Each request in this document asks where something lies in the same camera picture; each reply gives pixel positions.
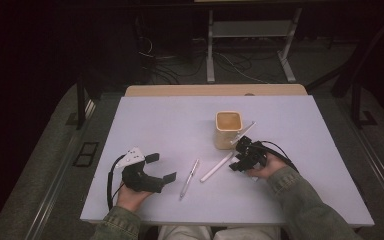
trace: forearm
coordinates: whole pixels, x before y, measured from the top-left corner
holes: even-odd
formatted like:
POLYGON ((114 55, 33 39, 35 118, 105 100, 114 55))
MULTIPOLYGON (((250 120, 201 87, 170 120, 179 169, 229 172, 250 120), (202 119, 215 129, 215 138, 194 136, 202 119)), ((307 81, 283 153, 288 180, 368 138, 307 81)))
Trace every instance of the forearm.
POLYGON ((104 220, 96 226, 93 240, 127 239, 137 240, 140 218, 121 207, 113 207, 104 220))
POLYGON ((296 239, 360 239, 345 220, 324 204, 314 188, 290 167, 269 179, 296 239))

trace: desk leg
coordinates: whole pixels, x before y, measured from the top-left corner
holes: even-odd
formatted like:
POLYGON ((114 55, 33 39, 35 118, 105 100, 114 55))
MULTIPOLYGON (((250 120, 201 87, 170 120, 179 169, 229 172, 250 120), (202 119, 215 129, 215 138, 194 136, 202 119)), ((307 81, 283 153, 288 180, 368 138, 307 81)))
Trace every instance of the desk leg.
POLYGON ((215 83, 213 62, 213 11, 210 10, 208 14, 207 82, 215 83))
POLYGON ((282 64, 283 71, 285 72, 286 78, 288 82, 294 83, 296 82, 294 73, 292 72, 292 68, 288 62, 288 53, 289 48, 291 47, 292 41, 294 40, 295 30, 298 26, 298 20, 301 15, 302 8, 297 8, 295 10, 294 18, 292 19, 292 23, 289 26, 288 35, 286 37, 286 44, 282 51, 278 52, 280 63, 282 64))

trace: white tabletop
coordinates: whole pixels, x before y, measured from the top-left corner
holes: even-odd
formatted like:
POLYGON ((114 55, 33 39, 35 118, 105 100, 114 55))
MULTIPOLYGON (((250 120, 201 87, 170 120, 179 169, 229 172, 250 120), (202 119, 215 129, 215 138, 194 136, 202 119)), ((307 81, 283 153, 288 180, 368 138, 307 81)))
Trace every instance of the white tabletop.
MULTIPOLYGON (((312 96, 122 98, 80 218, 96 222, 108 213, 107 174, 119 156, 137 146, 145 155, 160 153, 158 162, 145 165, 148 175, 161 178, 177 172, 175 182, 143 203, 138 212, 142 221, 213 226, 284 224, 280 205, 265 180, 254 182, 225 164, 206 182, 199 182, 229 153, 213 144, 218 111, 240 112, 244 126, 256 121, 247 136, 282 147, 322 200, 349 224, 374 224, 312 96), (200 166, 179 201, 197 158, 200 166)), ((121 171, 114 173, 113 192, 121 181, 121 171)))

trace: beige cup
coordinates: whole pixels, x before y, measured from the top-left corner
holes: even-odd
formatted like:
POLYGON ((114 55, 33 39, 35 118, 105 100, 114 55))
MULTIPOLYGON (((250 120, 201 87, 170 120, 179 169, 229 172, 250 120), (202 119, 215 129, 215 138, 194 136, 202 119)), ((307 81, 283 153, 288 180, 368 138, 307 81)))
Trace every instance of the beige cup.
POLYGON ((216 133, 214 144, 218 149, 234 149, 236 144, 230 144, 238 131, 242 130, 241 114, 223 111, 216 114, 216 133))

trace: beige pants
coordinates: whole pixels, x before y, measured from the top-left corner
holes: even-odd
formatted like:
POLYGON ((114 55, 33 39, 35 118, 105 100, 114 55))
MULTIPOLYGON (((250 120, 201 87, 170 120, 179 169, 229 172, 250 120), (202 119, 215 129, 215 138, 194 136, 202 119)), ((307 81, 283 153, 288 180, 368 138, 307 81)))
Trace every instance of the beige pants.
POLYGON ((207 226, 162 226, 158 240, 279 240, 278 227, 229 227, 213 238, 207 226))

